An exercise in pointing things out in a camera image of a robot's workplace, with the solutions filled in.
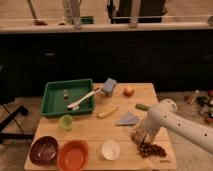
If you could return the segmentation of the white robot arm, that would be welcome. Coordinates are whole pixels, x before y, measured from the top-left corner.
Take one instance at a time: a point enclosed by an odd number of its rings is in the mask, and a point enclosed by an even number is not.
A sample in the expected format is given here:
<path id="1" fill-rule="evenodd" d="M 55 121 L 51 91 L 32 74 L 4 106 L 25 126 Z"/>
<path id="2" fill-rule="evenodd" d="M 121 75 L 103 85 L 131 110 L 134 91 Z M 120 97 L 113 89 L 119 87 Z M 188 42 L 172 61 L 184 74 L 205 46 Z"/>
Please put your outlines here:
<path id="1" fill-rule="evenodd" d="M 160 128 L 164 127 L 213 154 L 213 128 L 184 119 L 176 112 L 177 105 L 171 99 L 164 99 L 151 106 L 139 125 L 141 138 L 144 139 L 146 135 L 155 137 Z"/>

